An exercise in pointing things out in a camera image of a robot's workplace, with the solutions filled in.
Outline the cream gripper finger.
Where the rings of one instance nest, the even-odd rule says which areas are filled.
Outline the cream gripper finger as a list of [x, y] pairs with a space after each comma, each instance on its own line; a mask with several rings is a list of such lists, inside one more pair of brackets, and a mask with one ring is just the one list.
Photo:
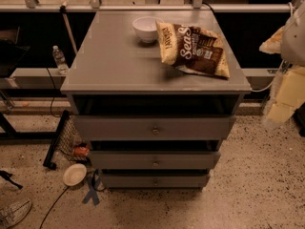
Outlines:
[[266, 127], [279, 127], [305, 103], [305, 67], [293, 65], [274, 80], [271, 98], [264, 109]]
[[284, 28], [279, 28], [269, 39], [263, 42], [259, 50], [268, 54], [280, 53], [280, 45]]

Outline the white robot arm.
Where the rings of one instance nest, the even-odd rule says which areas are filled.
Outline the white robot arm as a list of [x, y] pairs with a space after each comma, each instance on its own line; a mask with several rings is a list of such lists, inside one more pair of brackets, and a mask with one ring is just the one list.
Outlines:
[[278, 53], [282, 63], [276, 73], [263, 123], [274, 129], [289, 120], [305, 103], [305, 2], [259, 47], [261, 52]]

